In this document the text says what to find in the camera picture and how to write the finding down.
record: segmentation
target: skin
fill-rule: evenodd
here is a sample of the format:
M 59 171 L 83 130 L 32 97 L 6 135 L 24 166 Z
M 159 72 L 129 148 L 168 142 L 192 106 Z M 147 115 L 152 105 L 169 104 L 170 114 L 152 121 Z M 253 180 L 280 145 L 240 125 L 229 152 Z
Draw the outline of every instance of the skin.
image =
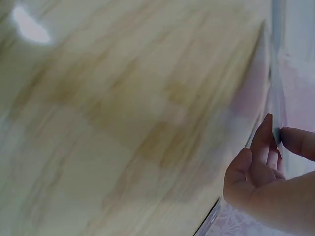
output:
M 281 129 L 291 152 L 315 161 L 315 133 Z M 269 227 L 301 236 L 315 235 L 315 171 L 286 180 L 272 136 L 272 115 L 258 128 L 225 173 L 224 198 Z

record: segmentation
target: wood grain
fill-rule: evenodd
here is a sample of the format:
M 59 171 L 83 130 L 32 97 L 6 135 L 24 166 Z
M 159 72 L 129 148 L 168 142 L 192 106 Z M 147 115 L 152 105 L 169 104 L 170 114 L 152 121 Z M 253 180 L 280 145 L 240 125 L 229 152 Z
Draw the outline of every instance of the wood grain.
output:
M 255 122 L 230 104 L 269 1 L 20 3 L 49 45 L 21 37 L 16 4 L 0 2 L 0 234 L 192 235 Z

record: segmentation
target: wooden surface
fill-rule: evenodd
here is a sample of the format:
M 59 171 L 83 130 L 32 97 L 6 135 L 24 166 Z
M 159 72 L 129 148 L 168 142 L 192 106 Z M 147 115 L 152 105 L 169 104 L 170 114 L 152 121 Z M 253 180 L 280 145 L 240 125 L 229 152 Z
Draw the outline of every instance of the wooden surface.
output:
M 23 1 L 46 44 L 17 4 L 0 2 L 0 235 L 192 235 L 256 121 L 231 102 L 269 1 Z

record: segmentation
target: finger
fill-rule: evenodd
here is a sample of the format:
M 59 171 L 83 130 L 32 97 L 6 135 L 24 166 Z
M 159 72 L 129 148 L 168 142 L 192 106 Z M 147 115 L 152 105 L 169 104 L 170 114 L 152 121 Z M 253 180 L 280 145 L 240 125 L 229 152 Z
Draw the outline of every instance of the finger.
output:
M 280 136 L 289 151 L 315 161 L 315 133 L 285 127 L 280 130 Z
M 278 165 L 277 144 L 276 144 L 275 139 L 272 138 L 271 143 L 270 143 L 270 147 L 269 147 L 267 166 L 269 166 L 273 170 L 276 170 L 277 165 Z
M 250 150 L 252 152 L 253 161 L 259 161 L 263 164 L 267 163 L 269 145 L 272 140 L 272 115 L 267 114 L 263 123 L 257 129 L 252 140 Z
M 245 209 L 256 188 L 246 181 L 252 162 L 250 150 L 244 148 L 227 168 L 224 178 L 224 198 L 235 208 Z

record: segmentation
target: white wall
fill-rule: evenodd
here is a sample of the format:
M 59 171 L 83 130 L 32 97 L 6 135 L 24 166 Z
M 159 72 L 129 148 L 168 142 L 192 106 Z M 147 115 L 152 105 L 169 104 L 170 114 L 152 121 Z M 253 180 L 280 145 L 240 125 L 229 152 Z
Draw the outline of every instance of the white wall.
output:
M 286 0 L 284 49 L 303 61 L 315 60 L 315 0 Z

